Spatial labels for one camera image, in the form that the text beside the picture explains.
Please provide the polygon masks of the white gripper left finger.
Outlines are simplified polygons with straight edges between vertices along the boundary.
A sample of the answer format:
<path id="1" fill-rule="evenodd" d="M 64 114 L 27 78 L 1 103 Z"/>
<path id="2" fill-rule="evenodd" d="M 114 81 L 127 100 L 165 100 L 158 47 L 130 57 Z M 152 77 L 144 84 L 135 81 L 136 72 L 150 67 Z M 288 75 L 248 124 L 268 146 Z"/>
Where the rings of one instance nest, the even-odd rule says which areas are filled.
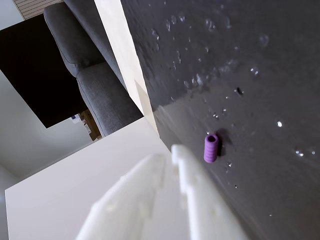
<path id="1" fill-rule="evenodd" d="M 163 186 L 166 158 L 153 154 L 139 161 L 91 207 L 76 239 L 139 240 Z"/>

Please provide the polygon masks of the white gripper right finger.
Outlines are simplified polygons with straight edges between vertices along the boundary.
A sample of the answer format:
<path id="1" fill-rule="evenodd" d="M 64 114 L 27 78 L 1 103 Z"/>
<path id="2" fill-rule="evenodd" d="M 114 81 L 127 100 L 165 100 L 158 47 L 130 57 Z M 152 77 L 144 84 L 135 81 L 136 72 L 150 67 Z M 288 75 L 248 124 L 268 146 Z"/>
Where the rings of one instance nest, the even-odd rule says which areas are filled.
<path id="1" fill-rule="evenodd" d="M 247 240 L 248 234 L 206 169 L 186 146 L 171 147 L 178 170 L 180 192 L 186 199 L 192 240 Z"/>

